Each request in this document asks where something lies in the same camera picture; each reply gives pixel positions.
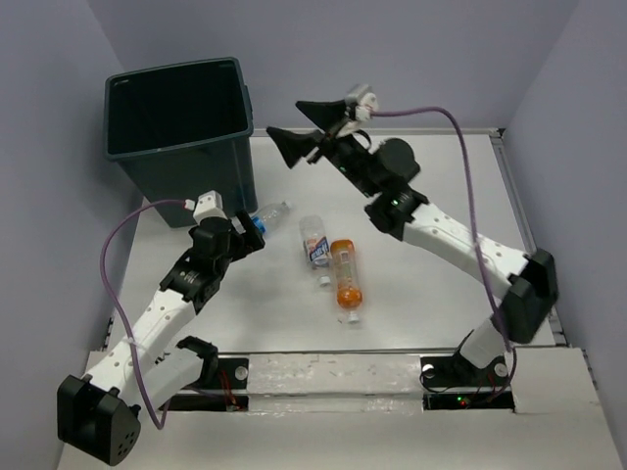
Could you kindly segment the large orange label bottle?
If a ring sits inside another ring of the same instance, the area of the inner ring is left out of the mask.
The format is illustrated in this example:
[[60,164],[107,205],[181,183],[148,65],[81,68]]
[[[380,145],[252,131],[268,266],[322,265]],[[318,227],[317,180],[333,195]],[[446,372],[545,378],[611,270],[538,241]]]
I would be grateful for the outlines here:
[[358,324],[361,321],[359,310],[363,303],[363,292],[359,280],[355,245],[349,239],[338,239],[331,244],[330,252],[337,305],[345,313],[350,324]]

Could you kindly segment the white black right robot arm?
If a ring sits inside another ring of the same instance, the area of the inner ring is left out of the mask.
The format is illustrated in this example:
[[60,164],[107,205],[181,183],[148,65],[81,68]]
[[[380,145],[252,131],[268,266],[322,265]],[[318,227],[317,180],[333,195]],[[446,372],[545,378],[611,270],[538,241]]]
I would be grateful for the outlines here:
[[364,121],[377,116],[374,106],[299,101],[296,107],[315,125],[314,131],[265,130],[288,167],[300,160],[313,165],[327,159],[371,200],[364,211],[380,232],[426,250],[484,286],[491,316],[461,341],[444,366],[435,368],[435,375],[452,385],[472,384],[497,357],[535,339],[558,299],[551,253],[525,253],[483,237],[475,220],[463,225],[412,189],[420,165],[410,144],[391,138],[372,149],[361,129]]

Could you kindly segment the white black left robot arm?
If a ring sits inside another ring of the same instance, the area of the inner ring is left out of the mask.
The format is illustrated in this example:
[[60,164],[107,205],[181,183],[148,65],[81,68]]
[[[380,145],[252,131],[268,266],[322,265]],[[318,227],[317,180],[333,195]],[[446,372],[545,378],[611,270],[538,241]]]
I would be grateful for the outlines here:
[[212,211],[189,231],[191,247],[161,281],[136,323],[106,357],[57,391],[57,435],[63,443],[116,466],[136,445],[145,420],[163,428],[166,405],[189,385],[217,375],[217,347],[175,337],[218,292],[228,267],[264,248],[263,232],[244,211]]

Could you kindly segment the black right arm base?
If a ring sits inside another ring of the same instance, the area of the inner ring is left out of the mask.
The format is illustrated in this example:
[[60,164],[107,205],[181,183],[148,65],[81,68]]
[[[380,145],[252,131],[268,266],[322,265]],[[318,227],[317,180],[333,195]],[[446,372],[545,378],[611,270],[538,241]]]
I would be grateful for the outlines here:
[[483,368],[458,352],[422,356],[418,380],[426,393],[423,404],[427,410],[514,409],[511,382],[517,364],[517,351],[511,354],[511,365],[501,354]]

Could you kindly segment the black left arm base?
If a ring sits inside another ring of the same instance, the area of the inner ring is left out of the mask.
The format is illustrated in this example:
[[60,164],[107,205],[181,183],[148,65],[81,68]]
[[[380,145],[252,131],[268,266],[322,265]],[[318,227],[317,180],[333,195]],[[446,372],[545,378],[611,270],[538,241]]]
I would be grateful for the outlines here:
[[192,384],[174,396],[169,411],[244,412],[249,408],[247,391],[249,359],[221,356],[210,380]]

